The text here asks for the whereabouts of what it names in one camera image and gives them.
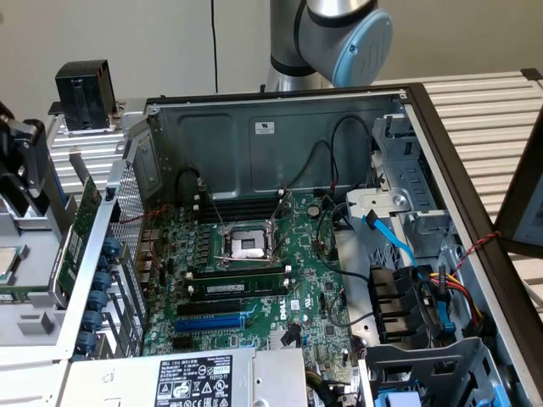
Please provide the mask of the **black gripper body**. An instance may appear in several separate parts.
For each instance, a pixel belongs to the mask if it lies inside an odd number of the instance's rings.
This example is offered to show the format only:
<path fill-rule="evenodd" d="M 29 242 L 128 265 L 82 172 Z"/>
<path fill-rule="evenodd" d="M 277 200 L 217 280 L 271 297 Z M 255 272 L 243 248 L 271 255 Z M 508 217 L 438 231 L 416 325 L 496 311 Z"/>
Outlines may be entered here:
<path fill-rule="evenodd" d="M 18 122 L 11 111 L 1 103 L 1 178 L 14 187 L 20 186 L 20 151 Z"/>

